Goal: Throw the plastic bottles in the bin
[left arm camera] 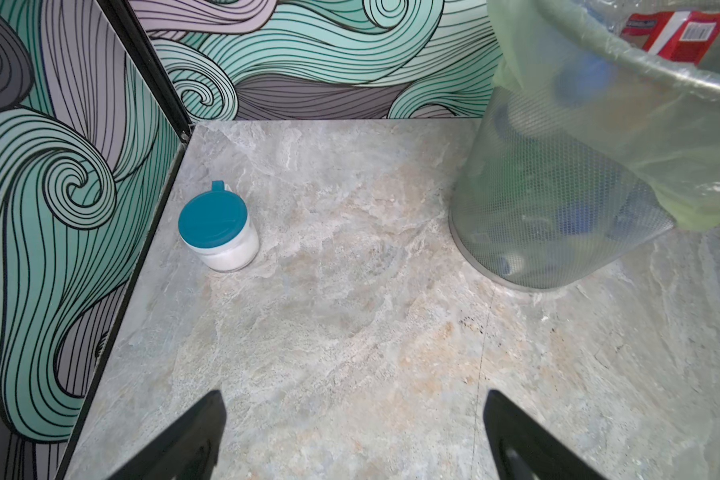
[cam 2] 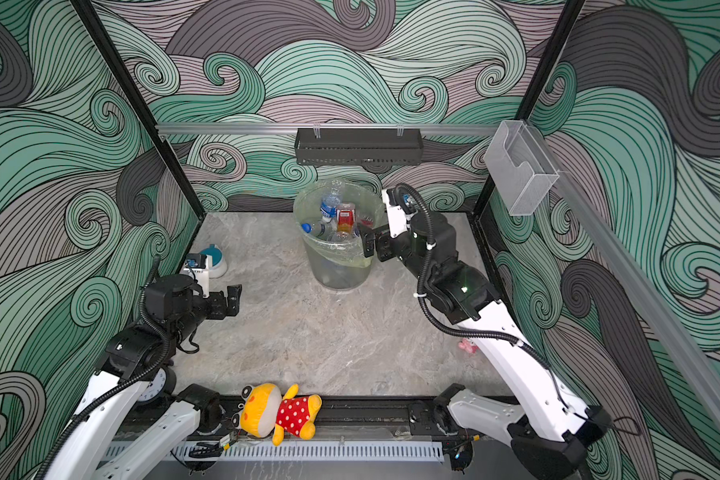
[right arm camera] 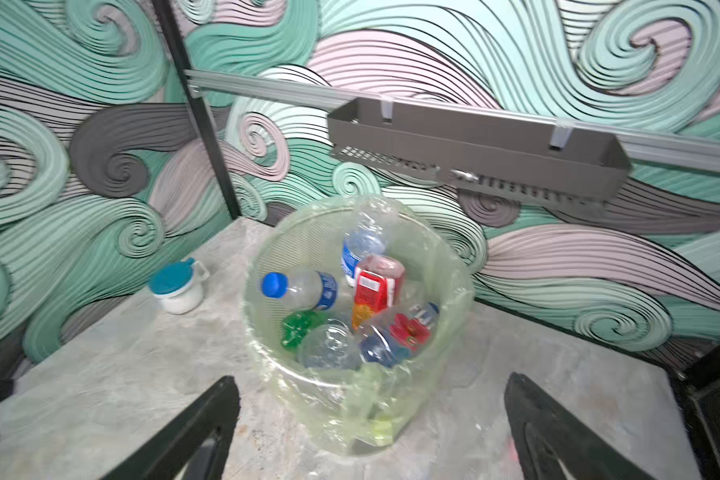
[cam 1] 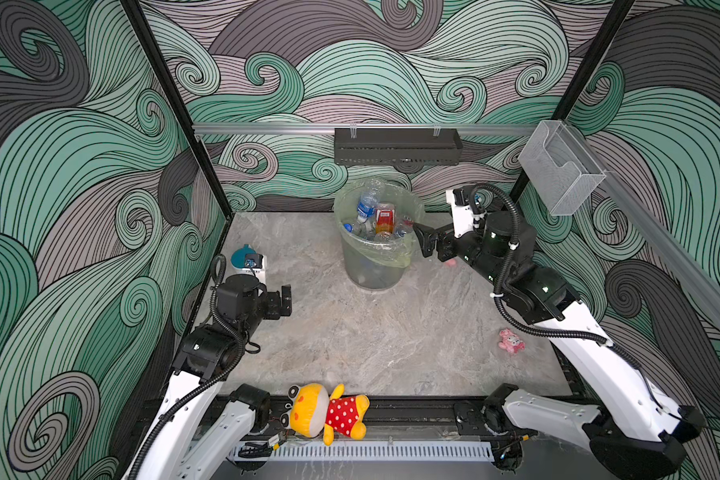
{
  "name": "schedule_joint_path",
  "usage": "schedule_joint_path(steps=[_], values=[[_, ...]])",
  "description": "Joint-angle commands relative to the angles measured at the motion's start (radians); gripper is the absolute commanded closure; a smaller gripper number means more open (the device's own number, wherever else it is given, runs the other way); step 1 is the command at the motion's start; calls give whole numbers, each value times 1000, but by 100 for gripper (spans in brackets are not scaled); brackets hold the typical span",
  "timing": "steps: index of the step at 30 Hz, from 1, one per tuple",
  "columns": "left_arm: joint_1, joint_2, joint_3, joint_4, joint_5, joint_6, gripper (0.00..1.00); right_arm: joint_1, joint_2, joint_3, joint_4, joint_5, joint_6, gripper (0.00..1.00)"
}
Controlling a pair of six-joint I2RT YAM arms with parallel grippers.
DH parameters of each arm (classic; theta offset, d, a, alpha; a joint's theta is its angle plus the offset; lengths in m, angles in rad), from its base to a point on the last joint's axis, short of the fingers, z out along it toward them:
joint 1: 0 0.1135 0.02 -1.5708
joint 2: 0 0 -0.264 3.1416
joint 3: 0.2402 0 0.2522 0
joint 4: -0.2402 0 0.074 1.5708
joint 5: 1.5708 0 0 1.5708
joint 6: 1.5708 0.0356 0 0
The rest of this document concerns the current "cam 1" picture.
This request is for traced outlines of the clear bottle blue label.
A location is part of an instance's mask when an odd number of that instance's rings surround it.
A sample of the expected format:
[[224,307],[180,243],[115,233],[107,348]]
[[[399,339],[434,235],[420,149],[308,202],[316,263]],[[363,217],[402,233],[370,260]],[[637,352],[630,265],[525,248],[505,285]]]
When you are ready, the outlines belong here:
[[365,223],[373,218],[379,204],[380,191],[378,188],[368,187],[364,189],[357,202],[357,220]]

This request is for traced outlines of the red yellow label tea bottle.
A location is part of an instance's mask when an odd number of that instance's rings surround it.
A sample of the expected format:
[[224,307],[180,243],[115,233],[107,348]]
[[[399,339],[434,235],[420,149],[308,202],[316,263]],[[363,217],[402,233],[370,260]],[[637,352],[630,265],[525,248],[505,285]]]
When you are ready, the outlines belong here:
[[375,214],[375,233],[393,234],[396,225],[395,205],[388,202],[379,203]]

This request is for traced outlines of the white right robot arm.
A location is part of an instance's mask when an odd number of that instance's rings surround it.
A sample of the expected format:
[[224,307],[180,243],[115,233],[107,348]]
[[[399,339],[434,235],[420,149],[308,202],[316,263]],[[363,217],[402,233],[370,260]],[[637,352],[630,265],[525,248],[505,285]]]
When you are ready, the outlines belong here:
[[485,402],[492,429],[535,431],[589,451],[619,479],[661,479],[676,473],[686,443],[705,422],[652,382],[642,363],[600,327],[578,292],[534,259],[537,232],[520,215],[467,217],[468,229],[416,224],[424,256],[461,259],[492,285],[500,315],[517,331],[544,338],[598,397],[576,403],[501,385]]

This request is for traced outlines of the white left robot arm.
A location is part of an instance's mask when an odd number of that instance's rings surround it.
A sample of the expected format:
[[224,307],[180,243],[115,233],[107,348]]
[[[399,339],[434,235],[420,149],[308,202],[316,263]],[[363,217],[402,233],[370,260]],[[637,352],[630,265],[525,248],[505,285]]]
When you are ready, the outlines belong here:
[[292,312],[290,286],[269,289],[266,257],[243,251],[231,275],[223,255],[213,259],[211,320],[182,340],[164,398],[125,478],[209,479],[245,436],[270,423],[268,392],[242,384],[219,395],[243,356],[259,352],[251,340],[259,324]]

